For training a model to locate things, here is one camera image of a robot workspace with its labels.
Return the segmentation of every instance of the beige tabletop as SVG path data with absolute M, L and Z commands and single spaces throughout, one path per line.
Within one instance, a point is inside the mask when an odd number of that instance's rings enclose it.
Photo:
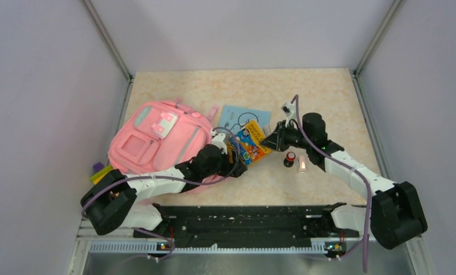
M 237 105 L 270 111 L 270 127 L 285 118 L 281 106 L 299 94 L 300 113 L 318 112 L 328 137 L 374 172 L 379 172 L 353 82 L 346 68 L 209 70 L 139 72 L 135 76 L 125 120 L 146 101 L 182 97 L 200 113 L 213 105 Z M 291 149 L 297 156 L 303 150 Z M 283 165 L 284 153 L 273 152 L 250 166 L 240 178 L 229 178 L 200 194 L 166 194 L 161 205 L 326 205 L 363 204 L 345 183 L 308 163 L 305 174 Z

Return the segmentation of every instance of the pink backpack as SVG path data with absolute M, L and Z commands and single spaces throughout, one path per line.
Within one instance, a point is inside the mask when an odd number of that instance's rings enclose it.
M 211 143 L 211 121 L 218 107 L 208 118 L 179 102 L 144 103 L 113 138 L 111 165 L 124 174 L 161 171 L 190 160 Z

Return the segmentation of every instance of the gray wall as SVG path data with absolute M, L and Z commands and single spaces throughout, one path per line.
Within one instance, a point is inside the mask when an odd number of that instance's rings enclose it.
M 80 1 L 0 0 L 0 274 L 64 274 L 125 87 Z
M 395 179 L 419 191 L 437 274 L 456 274 L 456 1 L 407 1 L 363 87 Z
M 393 0 L 93 0 L 132 72 L 357 66 Z

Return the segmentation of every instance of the purple cable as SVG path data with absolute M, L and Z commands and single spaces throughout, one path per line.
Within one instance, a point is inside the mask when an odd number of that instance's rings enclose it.
M 167 259 L 168 257 L 170 257 L 172 255 L 172 252 L 174 252 L 174 249 L 176 248 L 176 245 L 174 244 L 174 242 L 171 240 L 171 239 L 168 239 L 162 235 L 159 235 L 159 234 L 156 234 L 154 232 L 151 232 L 149 230 L 144 230 L 142 228 L 134 228 L 134 230 L 137 230 L 138 232 L 141 232 L 143 234 L 146 234 L 146 235 L 150 235 L 152 237 L 155 237 L 155 238 L 159 238 L 159 239 L 163 239 L 165 240 L 166 242 L 170 243 L 171 244 L 171 249 L 169 249 L 169 253 L 167 253 L 166 255 L 162 256 L 159 258 L 159 261 L 161 260 L 165 260 Z M 121 267 L 122 265 L 124 265 L 126 262 L 128 261 L 132 261 L 133 259 L 136 259 L 136 258 L 146 258 L 146 255 L 144 254 L 140 254 L 140 255 L 133 255 L 132 257 L 128 257 L 126 258 L 125 260 L 123 260 L 121 263 L 115 265 L 114 267 L 112 267 L 112 269 L 110 269 L 110 271 L 107 272 L 107 275 L 108 274 L 111 274 L 112 272 L 116 271 L 119 267 Z
M 231 137 L 230 138 L 233 138 L 237 144 L 237 160 L 234 162 L 235 164 L 239 161 L 240 159 L 240 154 L 241 154 L 241 149 L 240 149 L 240 143 L 238 142 L 237 138 L 235 137 L 235 134 L 232 133 L 229 129 L 225 128 L 225 127 L 215 127 L 213 128 L 213 130 L 218 130 L 218 129 L 222 129 L 224 131 L 227 131 Z M 231 169 L 231 171 L 228 173 L 228 175 L 231 175 L 234 171 L 235 171 L 235 168 L 236 166 L 233 165 L 233 168 Z M 187 179 L 181 179 L 181 178 L 176 178 L 176 177 L 173 177 L 173 176 L 156 176 L 155 177 L 156 179 L 170 179 L 170 180 L 178 180 L 180 182 L 185 182 L 185 183 L 189 183 L 189 184 L 194 184 L 194 185 L 213 185 L 213 184 L 216 184 L 216 183 L 219 183 L 219 182 L 222 182 L 223 180 L 225 180 L 226 178 L 220 178 L 218 180 L 215 180 L 213 182 L 193 182 L 193 181 L 190 181 L 190 180 L 187 180 Z M 108 187 L 106 187 L 105 189 L 101 190 L 100 192 L 98 192 L 98 194 L 94 195 L 86 204 L 85 206 L 83 206 L 83 208 L 81 209 L 81 215 L 84 217 L 84 218 L 87 218 L 87 209 L 88 207 L 90 207 L 90 205 L 96 201 L 96 199 L 98 199 L 100 196 L 102 196 L 103 194 L 105 194 L 106 192 L 109 192 L 112 188 L 115 188 L 116 186 L 122 184 L 122 183 L 125 183 L 125 182 L 128 182 L 130 180 L 138 180 L 138 179 L 152 179 L 152 176 L 133 176 L 131 178 L 125 178 L 125 179 L 121 179 L 121 180 L 118 180 L 117 182 L 114 182 L 112 183 L 111 185 L 109 185 Z
M 304 132 L 304 130 L 302 128 L 301 119 L 299 117 L 299 95 L 295 95 L 290 103 L 294 103 L 294 101 L 296 102 L 296 118 L 297 118 L 298 128 L 301 131 L 302 135 L 304 136 L 305 140 L 309 143 L 309 145 L 312 148 L 314 148 L 314 150 L 316 150 L 318 153 L 325 156 L 326 158 L 334 161 L 335 163 L 337 163 L 349 170 L 352 170 L 353 167 L 331 157 L 330 155 L 323 152 L 321 149 L 317 148 L 317 146 L 315 146 L 314 143 L 312 143 L 312 141 L 307 137 L 306 133 Z M 354 170 L 354 173 L 363 180 L 364 184 L 366 185 L 366 193 L 367 193 L 363 238 L 360 241 L 360 242 L 363 242 L 363 272 L 366 273 L 368 271 L 368 245 L 369 245 L 368 227 L 369 227 L 369 214 L 370 214 L 370 209 L 371 209 L 371 186 L 369 185 L 368 179 L 365 178 L 365 176 L 360 171 Z M 359 243 L 356 244 L 354 247 L 352 247 L 345 255 L 343 255 L 340 258 L 343 258 L 343 257 L 349 255 L 350 252 L 353 252 L 354 249 L 359 246 Z

